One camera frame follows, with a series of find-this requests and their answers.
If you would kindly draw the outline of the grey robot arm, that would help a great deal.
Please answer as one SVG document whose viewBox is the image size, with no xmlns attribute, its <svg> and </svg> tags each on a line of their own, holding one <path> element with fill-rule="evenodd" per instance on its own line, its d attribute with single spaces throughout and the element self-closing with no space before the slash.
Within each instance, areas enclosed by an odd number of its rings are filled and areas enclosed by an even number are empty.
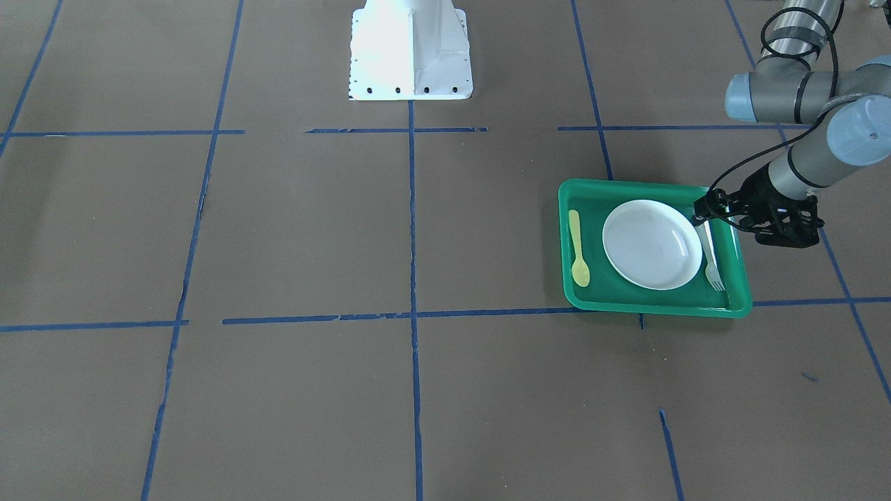
<svg viewBox="0 0 891 501">
<path fill-rule="evenodd" d="M 733 193 L 713 183 L 694 203 L 694 228 L 723 220 L 758 244 L 809 248 L 824 225 L 817 196 L 889 157 L 889 56 L 838 69 L 841 1 L 786 1 L 760 32 L 754 69 L 732 77 L 726 114 L 741 122 L 802 125 L 777 157 Z"/>
</svg>

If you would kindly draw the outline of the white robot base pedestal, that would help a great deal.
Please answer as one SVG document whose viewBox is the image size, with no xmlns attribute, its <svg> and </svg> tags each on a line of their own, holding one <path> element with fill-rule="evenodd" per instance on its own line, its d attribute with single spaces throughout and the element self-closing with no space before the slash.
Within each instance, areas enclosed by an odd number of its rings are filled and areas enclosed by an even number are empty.
<svg viewBox="0 0 891 501">
<path fill-rule="evenodd" d="M 367 1 L 351 19 L 348 98 L 467 100 L 468 20 L 452 1 Z"/>
</svg>

